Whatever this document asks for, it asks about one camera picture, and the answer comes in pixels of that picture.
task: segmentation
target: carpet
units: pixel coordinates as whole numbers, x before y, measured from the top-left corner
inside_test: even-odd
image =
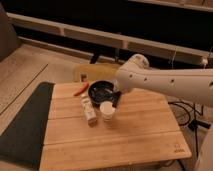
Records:
[[[0,136],[2,159],[39,168],[53,85],[40,83]]]

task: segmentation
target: wooden table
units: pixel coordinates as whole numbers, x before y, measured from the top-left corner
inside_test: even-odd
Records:
[[[56,84],[47,123],[41,171],[89,170],[180,159],[191,152],[165,97],[134,89],[122,95],[112,122],[87,125],[82,83]]]

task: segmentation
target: paper cup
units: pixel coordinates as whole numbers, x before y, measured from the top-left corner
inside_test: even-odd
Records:
[[[115,108],[112,106],[113,103],[110,101],[102,102],[100,105],[100,111],[102,113],[103,120],[108,122],[112,119],[115,113]]]

